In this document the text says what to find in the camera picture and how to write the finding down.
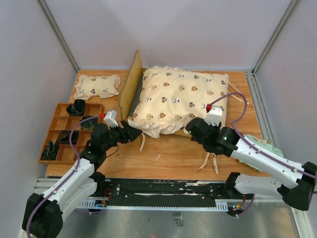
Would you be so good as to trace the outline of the cream animal print mattress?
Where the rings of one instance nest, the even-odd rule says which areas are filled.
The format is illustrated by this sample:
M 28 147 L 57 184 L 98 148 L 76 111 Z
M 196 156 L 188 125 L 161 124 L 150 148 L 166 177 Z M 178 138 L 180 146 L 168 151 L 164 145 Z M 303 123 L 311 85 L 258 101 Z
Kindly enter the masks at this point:
M 207 104 L 228 94 L 228 74 L 199 73 L 179 68 L 152 67 L 141 80 L 130 126 L 153 138 L 185 131 L 194 118 L 205 118 Z

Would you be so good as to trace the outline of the wooden pet bed frame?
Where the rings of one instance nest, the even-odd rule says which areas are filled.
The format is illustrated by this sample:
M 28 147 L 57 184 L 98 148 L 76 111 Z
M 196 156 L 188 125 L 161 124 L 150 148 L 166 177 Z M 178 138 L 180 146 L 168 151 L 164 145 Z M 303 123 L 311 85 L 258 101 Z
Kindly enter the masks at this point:
M 137 99 L 139 98 L 142 86 L 141 80 L 145 70 L 142 66 L 141 53 L 140 51 L 136 51 L 125 86 L 120 94 L 121 117 L 127 121 L 137 106 Z M 178 131 L 174 134 L 190 135 L 186 129 L 184 132 Z

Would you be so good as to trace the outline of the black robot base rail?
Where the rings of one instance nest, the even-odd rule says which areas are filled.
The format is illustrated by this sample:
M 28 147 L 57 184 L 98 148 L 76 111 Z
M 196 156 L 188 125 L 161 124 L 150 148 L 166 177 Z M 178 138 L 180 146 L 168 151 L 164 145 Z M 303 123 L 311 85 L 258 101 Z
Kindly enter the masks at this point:
M 155 180 L 155 179 L 121 179 L 109 178 L 102 182 L 96 195 L 108 200 L 163 201 L 169 198 L 178 203 L 187 197 L 199 197 L 207 200 L 249 200 L 251 194 L 242 195 L 225 188 L 224 182 L 210 182 L 198 180 Z

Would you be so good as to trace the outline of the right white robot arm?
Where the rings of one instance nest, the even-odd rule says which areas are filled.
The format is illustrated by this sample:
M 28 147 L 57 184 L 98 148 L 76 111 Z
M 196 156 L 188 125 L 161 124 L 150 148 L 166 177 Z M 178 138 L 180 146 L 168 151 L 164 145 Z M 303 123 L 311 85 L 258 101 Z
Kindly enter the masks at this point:
M 269 175 L 267 178 L 231 173 L 224 192 L 229 198 L 240 194 L 261 194 L 281 198 L 287 205 L 307 211 L 317 184 L 317 166 L 312 162 L 293 162 L 268 151 L 235 127 L 214 126 L 202 118 L 186 125 L 192 140 L 206 152 L 232 157 Z

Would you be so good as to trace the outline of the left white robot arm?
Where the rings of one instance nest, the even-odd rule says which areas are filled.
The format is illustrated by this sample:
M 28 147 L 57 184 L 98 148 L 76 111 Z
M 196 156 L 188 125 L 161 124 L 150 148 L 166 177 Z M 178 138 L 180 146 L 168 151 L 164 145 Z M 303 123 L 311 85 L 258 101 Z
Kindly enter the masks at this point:
M 105 176 L 97 170 L 106 153 L 119 144 L 133 142 L 141 130 L 129 126 L 98 123 L 77 161 L 53 186 L 27 200 L 22 229 L 29 238 L 55 238 L 67 217 L 88 196 L 101 196 L 106 191 Z

